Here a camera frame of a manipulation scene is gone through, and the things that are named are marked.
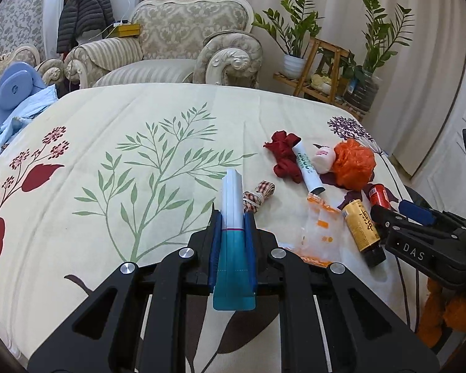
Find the red can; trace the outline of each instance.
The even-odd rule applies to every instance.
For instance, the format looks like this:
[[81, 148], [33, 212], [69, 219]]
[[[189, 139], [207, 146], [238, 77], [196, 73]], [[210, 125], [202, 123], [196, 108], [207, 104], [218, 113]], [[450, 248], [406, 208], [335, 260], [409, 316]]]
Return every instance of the red can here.
[[380, 183], [373, 185], [369, 190], [369, 202], [371, 206], [380, 205], [386, 209], [391, 209], [390, 200], [386, 195], [386, 188]]

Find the armchair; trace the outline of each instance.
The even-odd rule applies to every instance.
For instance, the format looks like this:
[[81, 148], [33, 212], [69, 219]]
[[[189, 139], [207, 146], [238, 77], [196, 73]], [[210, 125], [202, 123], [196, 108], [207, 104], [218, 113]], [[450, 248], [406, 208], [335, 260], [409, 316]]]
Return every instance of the armchair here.
[[75, 47], [65, 76], [80, 88], [145, 82], [256, 87], [262, 47], [246, 0], [144, 0], [130, 17], [137, 38]]

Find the plastic bag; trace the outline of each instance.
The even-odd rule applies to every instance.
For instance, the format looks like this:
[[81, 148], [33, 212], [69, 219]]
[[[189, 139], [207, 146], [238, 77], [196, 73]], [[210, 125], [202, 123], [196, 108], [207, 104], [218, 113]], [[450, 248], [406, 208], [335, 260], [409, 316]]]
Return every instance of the plastic bag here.
[[336, 176], [337, 184], [349, 190], [362, 190], [369, 182], [376, 166], [374, 153], [354, 139], [337, 144], [334, 150], [336, 160], [332, 171]]
[[340, 262], [340, 246], [344, 229], [342, 212], [310, 193], [308, 219], [304, 236], [296, 252], [304, 261], [320, 266]]

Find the plaid fabric strap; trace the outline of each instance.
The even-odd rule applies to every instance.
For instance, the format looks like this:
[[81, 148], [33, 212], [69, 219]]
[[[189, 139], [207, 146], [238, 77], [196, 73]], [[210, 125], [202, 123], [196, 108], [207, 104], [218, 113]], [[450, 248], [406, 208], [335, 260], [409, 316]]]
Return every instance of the plaid fabric strap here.
[[274, 184], [262, 181], [254, 192], [244, 192], [244, 212], [257, 212], [260, 205], [274, 193]]

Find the silver screw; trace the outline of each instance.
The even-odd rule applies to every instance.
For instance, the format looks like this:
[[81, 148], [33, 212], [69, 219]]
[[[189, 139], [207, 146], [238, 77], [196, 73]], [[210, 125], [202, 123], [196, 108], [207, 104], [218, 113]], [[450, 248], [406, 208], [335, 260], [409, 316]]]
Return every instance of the silver screw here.
[[334, 274], [341, 275], [345, 272], [345, 266], [339, 262], [334, 262], [329, 266], [330, 271]]
[[121, 267], [119, 268], [121, 273], [125, 275], [132, 274], [135, 271], [135, 269], [136, 269], [136, 266], [132, 262], [126, 262], [122, 264]]
[[182, 248], [179, 250], [179, 256], [182, 258], [192, 258], [195, 254], [195, 251], [191, 248]]
[[284, 258], [287, 255], [287, 252], [283, 248], [275, 248], [271, 251], [271, 256], [273, 258]]

